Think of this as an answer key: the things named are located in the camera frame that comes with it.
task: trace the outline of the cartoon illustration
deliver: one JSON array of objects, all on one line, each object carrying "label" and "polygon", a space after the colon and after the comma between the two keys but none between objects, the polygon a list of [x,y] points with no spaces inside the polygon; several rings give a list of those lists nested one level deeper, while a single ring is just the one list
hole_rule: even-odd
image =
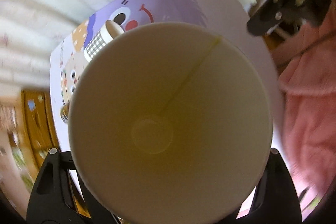
[{"label": "cartoon illustration", "polygon": [[[114,0],[95,13],[93,33],[107,20],[129,31],[153,22],[187,22],[205,27],[207,19],[196,0]],[[84,49],[89,43],[85,40]]]},{"label": "cartoon illustration", "polygon": [[85,41],[88,43],[92,39],[92,27],[95,23],[96,15],[93,14],[89,19],[82,22],[76,29],[72,32],[72,43],[75,47],[76,52],[83,49]]},{"label": "cartoon illustration", "polygon": [[70,57],[64,69],[61,71],[63,105],[66,105],[70,101],[76,84],[87,65],[88,62],[84,57],[84,53],[76,52]]},{"label": "cartoon illustration", "polygon": [[196,0],[114,0],[97,11],[72,33],[76,52],[61,72],[63,108],[60,115],[64,122],[70,98],[86,65],[112,41],[104,39],[101,33],[107,20],[115,22],[121,34],[154,22],[186,22],[206,27],[207,18]]}]

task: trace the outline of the wooden furniture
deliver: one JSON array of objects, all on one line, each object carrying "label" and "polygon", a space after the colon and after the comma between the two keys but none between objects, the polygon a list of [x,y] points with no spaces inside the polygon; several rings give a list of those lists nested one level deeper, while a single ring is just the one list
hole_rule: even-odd
[{"label": "wooden furniture", "polygon": [[37,168],[43,163],[48,151],[59,148],[48,90],[23,90],[21,113],[26,148],[30,148]]}]

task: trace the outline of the pink sweater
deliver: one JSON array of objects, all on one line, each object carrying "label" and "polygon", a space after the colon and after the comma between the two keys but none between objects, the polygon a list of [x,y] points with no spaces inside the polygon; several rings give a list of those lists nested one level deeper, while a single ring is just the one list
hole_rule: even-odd
[{"label": "pink sweater", "polygon": [[[319,28],[306,24],[274,50],[275,63],[285,62],[335,29],[333,2]],[[336,175],[336,37],[293,58],[279,82],[286,94],[282,141],[292,172],[324,194]]]}]

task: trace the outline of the white paper cup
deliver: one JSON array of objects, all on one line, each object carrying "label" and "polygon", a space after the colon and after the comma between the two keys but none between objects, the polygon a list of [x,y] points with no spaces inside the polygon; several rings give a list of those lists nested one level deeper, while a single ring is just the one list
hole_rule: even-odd
[{"label": "white paper cup", "polygon": [[124,30],[114,21],[107,20],[84,49],[85,59],[91,59],[114,38],[124,33]]},{"label": "white paper cup", "polygon": [[215,223],[257,185],[272,140],[261,80],[230,42],[185,23],[117,37],[73,95],[84,184],[131,223]]}]

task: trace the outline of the red nose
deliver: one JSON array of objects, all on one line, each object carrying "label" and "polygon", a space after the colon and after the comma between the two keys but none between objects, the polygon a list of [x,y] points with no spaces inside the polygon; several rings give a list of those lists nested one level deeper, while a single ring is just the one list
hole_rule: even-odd
[{"label": "red nose", "polygon": [[127,22],[125,30],[129,31],[131,29],[134,29],[137,26],[138,26],[138,22],[136,20],[131,20],[131,21]]}]

